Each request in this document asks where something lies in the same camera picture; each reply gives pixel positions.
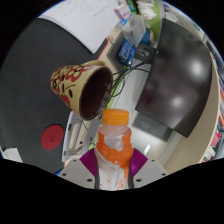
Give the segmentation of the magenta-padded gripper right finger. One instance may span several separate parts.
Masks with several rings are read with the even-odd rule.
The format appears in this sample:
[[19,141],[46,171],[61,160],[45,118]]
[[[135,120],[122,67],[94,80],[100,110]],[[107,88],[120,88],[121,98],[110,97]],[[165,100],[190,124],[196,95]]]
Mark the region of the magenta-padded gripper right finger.
[[167,171],[154,159],[135,149],[129,163],[128,187],[136,189],[167,176]]

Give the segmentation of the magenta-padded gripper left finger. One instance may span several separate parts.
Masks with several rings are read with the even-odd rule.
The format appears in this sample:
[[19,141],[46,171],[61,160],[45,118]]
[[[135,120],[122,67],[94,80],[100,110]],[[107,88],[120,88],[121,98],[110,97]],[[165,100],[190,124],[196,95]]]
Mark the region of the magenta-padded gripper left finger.
[[79,159],[72,158],[59,176],[78,186],[89,189],[98,189],[98,161],[94,150],[89,150]]

